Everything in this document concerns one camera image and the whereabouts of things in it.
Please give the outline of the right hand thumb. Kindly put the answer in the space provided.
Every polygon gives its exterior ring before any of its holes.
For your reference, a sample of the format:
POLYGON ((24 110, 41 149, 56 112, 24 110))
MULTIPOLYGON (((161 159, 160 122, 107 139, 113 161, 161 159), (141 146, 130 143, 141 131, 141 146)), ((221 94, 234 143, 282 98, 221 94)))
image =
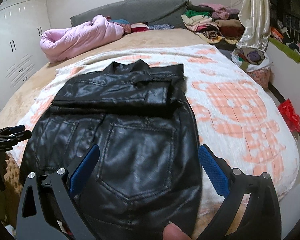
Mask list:
POLYGON ((164 230, 162 235, 163 240, 191 240, 186 233, 184 233, 181 228, 175 225, 172 222, 169 222, 164 230))

